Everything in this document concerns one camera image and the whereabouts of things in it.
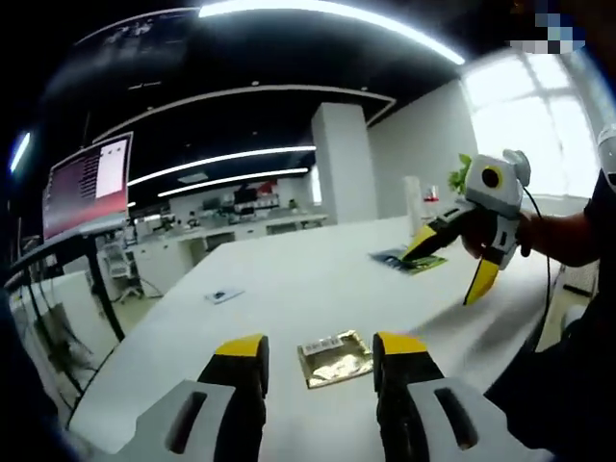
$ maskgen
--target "black sleeve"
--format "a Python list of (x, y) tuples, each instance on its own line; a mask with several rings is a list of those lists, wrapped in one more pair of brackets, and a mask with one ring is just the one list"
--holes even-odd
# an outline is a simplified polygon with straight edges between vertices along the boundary
[(609, 222), (612, 219), (611, 213), (615, 203), (616, 196), (601, 172), (593, 196), (584, 208), (584, 214), (590, 222), (593, 234), (602, 244), (606, 242), (609, 234)]

